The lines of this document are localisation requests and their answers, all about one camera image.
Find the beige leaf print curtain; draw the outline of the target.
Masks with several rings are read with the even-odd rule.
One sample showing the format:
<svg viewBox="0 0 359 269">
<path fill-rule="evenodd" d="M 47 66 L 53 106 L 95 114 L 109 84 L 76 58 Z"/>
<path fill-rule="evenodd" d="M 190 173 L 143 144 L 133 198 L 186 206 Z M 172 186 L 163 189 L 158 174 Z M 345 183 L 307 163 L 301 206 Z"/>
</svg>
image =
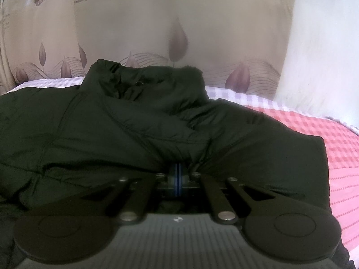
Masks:
<svg viewBox="0 0 359 269">
<path fill-rule="evenodd" d="M 207 86 L 273 99 L 294 0 L 1 0 L 1 91 L 84 76 L 99 59 L 193 66 Z"/>
</svg>

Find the black padded jacket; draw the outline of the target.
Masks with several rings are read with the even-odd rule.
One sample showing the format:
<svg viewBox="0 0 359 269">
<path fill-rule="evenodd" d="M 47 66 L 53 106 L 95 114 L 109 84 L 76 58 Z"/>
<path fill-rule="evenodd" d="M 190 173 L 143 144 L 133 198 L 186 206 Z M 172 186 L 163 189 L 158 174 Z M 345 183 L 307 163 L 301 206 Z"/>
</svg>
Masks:
<svg viewBox="0 0 359 269">
<path fill-rule="evenodd" d="M 354 268 L 321 137 L 98 60 L 1 97 L 1 267 Z"/>
</svg>

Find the pink checked bed sheet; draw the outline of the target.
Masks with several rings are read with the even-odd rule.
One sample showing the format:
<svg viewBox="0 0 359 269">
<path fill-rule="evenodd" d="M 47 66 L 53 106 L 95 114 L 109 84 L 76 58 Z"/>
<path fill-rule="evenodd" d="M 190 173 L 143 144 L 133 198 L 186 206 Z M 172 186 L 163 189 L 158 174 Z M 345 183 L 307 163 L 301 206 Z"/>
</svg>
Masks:
<svg viewBox="0 0 359 269">
<path fill-rule="evenodd" d="M 118 177 L 179 164 L 328 209 L 329 170 L 357 163 L 356 137 L 210 99 L 199 76 L 106 73 L 20 89 L 1 97 L 1 265 L 25 211 Z"/>
</svg>

